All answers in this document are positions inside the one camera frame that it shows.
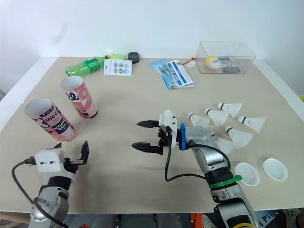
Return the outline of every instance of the paper tube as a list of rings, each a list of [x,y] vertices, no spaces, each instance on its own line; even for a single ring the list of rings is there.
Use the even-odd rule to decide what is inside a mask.
[[[47,97],[31,101],[25,108],[25,114],[57,141],[70,141],[76,135],[74,127]]]
[[[67,77],[61,82],[61,87],[82,117],[93,118],[97,115],[97,108],[82,77]]]

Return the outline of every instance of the small white plate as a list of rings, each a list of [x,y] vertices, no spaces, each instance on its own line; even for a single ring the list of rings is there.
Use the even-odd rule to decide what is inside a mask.
[[[274,180],[285,181],[288,178],[288,170],[283,163],[274,158],[268,158],[263,163],[266,174]]]
[[[241,182],[247,186],[256,186],[260,183],[260,174],[252,165],[246,162],[237,164],[234,172],[236,175],[242,176],[243,180]]]

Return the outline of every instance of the ping pong ball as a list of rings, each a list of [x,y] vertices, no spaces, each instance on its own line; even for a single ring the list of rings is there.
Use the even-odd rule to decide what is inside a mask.
[[[222,66],[222,63],[216,56],[206,58],[205,64],[211,70],[218,70]]]

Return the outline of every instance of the white wall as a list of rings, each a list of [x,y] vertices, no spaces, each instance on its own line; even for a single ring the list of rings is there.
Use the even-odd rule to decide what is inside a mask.
[[[37,56],[91,57],[109,51],[192,57],[200,40],[227,40],[245,42],[257,58],[265,59],[296,93],[304,95],[303,0],[1,2],[5,82],[12,67],[21,68],[16,63],[19,51],[29,66]]]

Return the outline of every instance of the beige tabletop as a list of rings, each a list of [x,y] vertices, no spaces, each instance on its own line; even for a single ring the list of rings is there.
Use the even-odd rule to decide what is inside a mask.
[[[158,120],[171,109],[178,124],[190,126],[189,112],[204,115],[207,107],[219,102],[238,103],[240,115],[267,117],[260,134],[229,117],[222,127],[210,130],[229,139],[227,125],[254,134],[245,148],[228,156],[232,170],[238,162],[253,165],[261,176],[255,187],[241,184],[255,210],[304,206],[304,123],[286,100],[254,65],[244,75],[203,75],[197,66],[186,68],[194,87],[167,90],[162,78],[141,59],[133,65],[132,76],[103,76],[96,71],[84,78],[98,106],[98,115],[81,118],[60,87],[64,69],[84,58],[61,57],[42,77],[0,133],[0,211],[29,212],[30,205],[11,177],[11,168],[26,157],[57,142],[24,114],[26,104],[42,96],[50,97],[76,128],[77,137],[65,143],[65,156],[80,157],[80,148],[88,140],[88,163],[79,168],[71,185],[69,213],[161,213],[207,212],[215,203],[204,180],[184,177],[172,182],[164,179],[167,150],[164,155],[146,154],[131,147],[135,142],[156,145],[157,129],[136,126],[142,120]],[[263,161],[273,157],[288,168],[286,181],[270,179]],[[191,150],[172,153],[169,176],[193,172],[201,174]],[[22,166],[17,177],[31,197],[36,197],[46,182],[35,166]]]

